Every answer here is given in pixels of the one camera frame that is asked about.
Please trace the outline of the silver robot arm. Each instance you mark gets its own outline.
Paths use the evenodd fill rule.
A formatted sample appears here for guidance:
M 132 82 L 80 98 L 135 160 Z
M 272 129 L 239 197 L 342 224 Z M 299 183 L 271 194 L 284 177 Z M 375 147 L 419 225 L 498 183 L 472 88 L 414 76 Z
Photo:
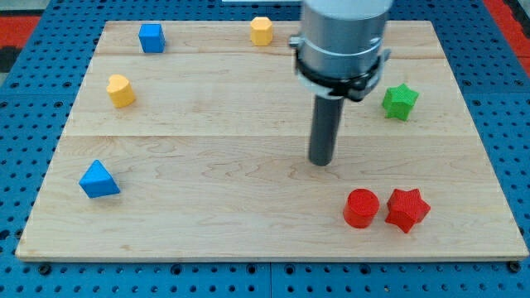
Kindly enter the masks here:
M 393 0 L 305 0 L 301 26 L 289 38 L 295 74 L 323 99 L 363 100 L 382 77 L 382 50 Z

